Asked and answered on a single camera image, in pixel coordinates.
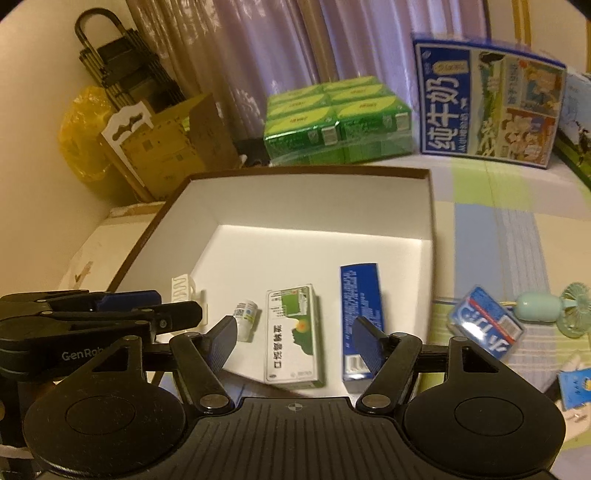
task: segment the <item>blue milk box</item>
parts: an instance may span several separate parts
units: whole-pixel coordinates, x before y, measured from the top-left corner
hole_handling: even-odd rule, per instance
[[[486,40],[415,36],[413,43],[422,153],[548,166],[564,64]]]
[[[523,327],[482,287],[475,287],[449,314],[449,329],[474,340],[500,360],[515,345]]]
[[[384,331],[378,266],[375,263],[366,263],[341,267],[340,290],[343,323],[343,381],[373,378],[374,376],[353,344],[353,322],[358,316],[364,316],[374,326]]]

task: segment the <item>curtain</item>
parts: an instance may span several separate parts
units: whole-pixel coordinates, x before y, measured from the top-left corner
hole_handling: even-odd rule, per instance
[[[416,107],[411,32],[485,37],[482,0],[127,0],[186,95],[213,92],[235,139],[274,93],[372,74]]]

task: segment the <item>wall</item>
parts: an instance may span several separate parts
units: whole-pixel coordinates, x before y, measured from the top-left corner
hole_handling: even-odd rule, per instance
[[[113,206],[78,181],[56,140],[71,101],[93,83],[73,29],[91,7],[133,26],[124,0],[24,0],[0,22],[0,295],[56,288]],[[101,17],[86,31],[97,46],[117,35]]]
[[[585,72],[587,20],[567,0],[488,0],[492,38],[535,51]]]

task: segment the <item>metal screw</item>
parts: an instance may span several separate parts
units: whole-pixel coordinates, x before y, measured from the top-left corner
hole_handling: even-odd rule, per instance
[[[218,408],[224,408],[226,405],[230,403],[230,401],[224,395],[214,393],[201,397],[199,403],[203,407],[208,408],[209,410],[217,410]]]
[[[386,395],[380,395],[379,393],[374,393],[371,395],[367,395],[363,397],[361,403],[365,405],[367,408],[371,408],[376,410],[378,408],[386,408],[390,405],[390,399]]]

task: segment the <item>yellow vertical stripe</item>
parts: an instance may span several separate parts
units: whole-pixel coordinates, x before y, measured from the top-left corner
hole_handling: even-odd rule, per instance
[[[587,20],[587,71],[591,73],[591,21]]]
[[[530,0],[521,0],[525,44],[531,47]]]
[[[521,14],[519,13],[519,0],[513,3],[513,25],[515,26],[515,41],[521,43]]]

